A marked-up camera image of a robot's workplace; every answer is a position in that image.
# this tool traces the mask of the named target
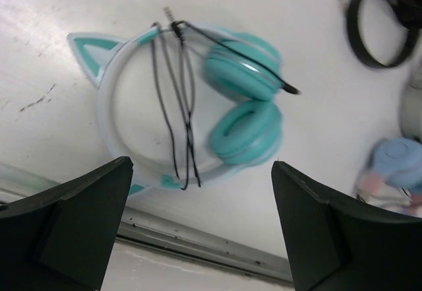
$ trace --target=headphone ear cup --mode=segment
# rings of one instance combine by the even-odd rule
[[[279,73],[281,58],[276,48],[250,34],[235,36],[240,40],[222,43]],[[220,44],[211,47],[205,61],[205,73],[211,81],[255,100],[270,101],[282,87],[271,72]]]
[[[225,164],[261,164],[282,142],[282,115],[275,104],[250,100],[231,110],[210,136],[212,150]]]

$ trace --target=floor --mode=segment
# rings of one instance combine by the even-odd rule
[[[284,144],[277,155],[208,189],[152,190],[128,204],[286,257],[270,180],[272,161],[286,161],[312,178],[352,193],[371,146],[400,133],[397,110],[409,65],[385,72],[362,66],[344,34],[345,3],[0,0],[0,161],[62,182],[111,160],[96,123],[97,91],[69,49],[70,32],[131,38],[156,20],[165,23],[162,8],[171,5],[180,18],[259,34],[281,51],[283,76],[302,91],[301,96],[280,93],[274,100],[284,114]],[[387,59],[402,31],[380,5],[380,0],[367,0],[363,26],[373,53]],[[137,61],[138,69],[136,61],[131,64],[136,73],[125,78],[136,84],[136,90],[123,87],[116,117],[121,134],[134,149],[142,152],[144,145],[156,143],[160,154],[168,154],[167,132],[161,126],[144,125],[161,113],[151,91],[150,69],[141,68],[150,63],[149,50],[142,54],[145,59]],[[213,120],[229,106],[203,91],[198,94],[204,96],[199,110],[208,110]],[[212,121],[206,121],[205,113],[198,114],[194,129],[205,141]]]
[[[288,291],[292,288],[115,243],[102,291]]]

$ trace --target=teal cat ear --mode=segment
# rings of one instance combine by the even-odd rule
[[[132,184],[131,188],[129,189],[129,197],[132,197],[132,195],[138,193],[140,194],[140,192],[142,191],[143,193],[145,193],[147,190],[149,190],[149,187],[147,186],[141,186],[139,184]]]
[[[120,37],[95,32],[72,33],[67,39],[82,70],[97,88],[107,64],[127,42]]]

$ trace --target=black cable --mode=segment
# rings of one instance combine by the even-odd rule
[[[281,83],[284,84],[283,90],[285,90],[287,93],[296,94],[296,95],[301,93],[298,89],[296,89],[294,86],[288,84],[277,73],[275,73],[273,70],[271,70],[270,68],[268,68],[265,64],[263,64],[263,63],[255,60],[255,59],[253,59],[253,58],[245,55],[244,53],[241,53],[240,51],[238,51],[236,49],[233,49],[233,48],[231,48],[231,47],[223,44],[222,42],[219,42],[217,39],[214,39],[213,37],[211,37],[207,33],[203,32],[198,27],[192,25],[190,22],[187,22],[186,20],[180,20],[180,21],[176,22],[175,24],[176,25],[185,24],[186,26],[188,26],[189,28],[193,29],[195,32],[197,32],[198,34],[204,36],[205,38],[211,40],[215,44],[218,44],[218,45],[220,45],[220,46],[222,46],[222,47],[230,50],[231,52],[236,53],[237,55],[240,55],[242,58],[248,59],[249,61],[252,61],[253,63],[256,63],[257,65],[259,65],[260,67],[266,69],[268,72],[270,72],[272,75],[274,75]]]
[[[158,30],[160,30],[160,25],[158,23],[154,23],[152,27],[156,27]],[[152,68],[153,68],[153,74],[154,74],[154,81],[156,83],[156,91],[158,95],[158,100],[160,101],[161,110],[163,112],[163,116],[166,121],[167,128],[169,129],[169,132],[170,132],[171,148],[173,152],[173,166],[176,172],[177,179],[180,179],[179,170],[177,169],[174,132],[173,132],[173,129],[171,128],[170,120],[167,116],[166,107],[164,106],[163,96],[162,96],[162,92],[160,88],[160,82],[158,80],[156,44],[155,44],[154,39],[151,41],[151,52],[152,52]]]
[[[177,28],[177,25],[174,25],[174,22],[171,23],[171,26],[173,28],[175,28],[175,27]],[[180,43],[181,70],[184,69],[184,64],[185,64],[184,58],[187,57],[189,80],[190,80],[190,84],[191,84],[191,103],[189,105],[188,99],[187,99],[185,77],[184,77],[184,74],[181,72],[182,94],[183,94],[183,99],[184,99],[186,107],[187,107],[187,118],[188,118],[187,122],[185,123],[186,133],[187,133],[187,174],[189,173],[189,152],[190,152],[191,156],[192,156],[192,163],[193,163],[193,170],[194,170],[194,173],[195,173],[195,177],[198,180],[198,186],[201,187],[200,176],[199,176],[199,172],[198,172],[198,168],[196,166],[196,160],[195,160],[195,143],[194,143],[193,129],[192,129],[192,116],[193,116],[193,109],[195,107],[195,92],[196,92],[196,90],[195,90],[195,80],[193,78],[191,61],[189,59],[189,55],[187,54],[187,50],[186,50],[186,47],[185,47],[185,38],[183,36],[183,33],[180,30],[178,32],[175,31],[175,34],[178,37],[179,43]],[[183,188],[183,189],[187,188],[188,181],[189,181],[189,178],[187,178],[185,188]]]
[[[164,59],[166,61],[167,64],[167,69],[169,71],[169,75],[170,75],[170,79],[172,81],[173,84],[173,89],[176,93],[176,97],[177,97],[177,102],[179,104],[179,109],[182,113],[182,118],[183,118],[183,122],[185,124],[185,130],[186,130],[186,161],[187,161],[187,166],[186,166],[186,183],[185,186],[182,188],[182,190],[185,190],[188,186],[189,183],[189,153],[192,156],[192,161],[193,161],[193,168],[194,168],[194,172],[195,172],[195,177],[198,180],[198,185],[200,187],[200,177],[199,177],[199,172],[196,166],[196,160],[195,160],[195,147],[194,147],[194,142],[193,142],[193,132],[192,132],[192,125],[191,125],[191,121],[192,121],[192,115],[193,115],[193,106],[195,106],[195,86],[193,86],[191,88],[191,105],[189,105],[188,99],[187,99],[187,93],[186,93],[186,86],[185,86],[185,77],[184,77],[184,60],[183,58],[185,57],[184,51],[185,51],[185,46],[183,43],[183,36],[181,35],[180,38],[180,60],[179,60],[179,64],[180,64],[180,80],[181,80],[181,87],[182,87],[182,94],[179,91],[179,85],[177,84],[177,80],[176,80],[176,76],[173,70],[173,66],[171,64],[171,60],[169,58],[169,53],[167,50],[167,42],[166,42],[166,38],[164,36],[164,33],[162,32],[162,27],[160,25],[160,23],[155,22],[153,25],[153,27],[156,27],[158,29],[158,37],[162,43],[162,49],[163,49],[163,53],[164,53]],[[176,172],[176,176],[178,179],[181,179],[179,176],[179,172],[177,169],[177,161],[176,161],[176,155],[175,155],[175,138],[174,138],[174,133],[173,133],[173,129],[171,128],[171,123],[169,122],[168,119],[168,115],[167,115],[167,111],[166,108],[164,106],[164,100],[162,98],[162,93],[160,90],[160,85],[159,85],[159,81],[158,81],[158,66],[157,66],[157,59],[156,59],[156,47],[155,47],[155,42],[154,40],[152,40],[152,55],[153,55],[153,68],[154,68],[154,79],[156,81],[156,89],[157,89],[157,93],[158,93],[158,98],[160,101],[160,105],[162,108],[162,112],[164,115],[164,119],[166,121],[167,124],[167,128],[169,129],[170,132],[170,136],[171,136],[171,143],[172,143],[172,152],[173,152],[173,165],[175,168],[175,172]],[[193,76],[192,76],[192,67],[190,64],[190,61],[188,63],[188,68],[189,68],[189,74],[190,76],[190,80],[191,80],[191,84],[192,82],[194,82]]]

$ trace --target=cat ear headphones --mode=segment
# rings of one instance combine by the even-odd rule
[[[179,189],[198,181],[197,178],[180,179],[163,174],[157,162],[135,155],[119,136],[112,116],[113,95],[130,56],[140,46],[154,43],[163,33],[177,35],[185,31],[195,31],[214,43],[204,60],[206,75],[251,99],[231,110],[211,132],[210,148],[221,164],[201,173],[201,184],[215,183],[273,156],[282,143],[282,114],[271,101],[280,89],[299,93],[279,74],[281,57],[278,50],[251,34],[185,21],[172,22],[163,29],[153,26],[129,41],[103,34],[70,34],[68,39],[78,62],[99,87],[98,123],[102,137],[113,156],[130,156],[133,160],[135,173],[131,194],[146,185]]]

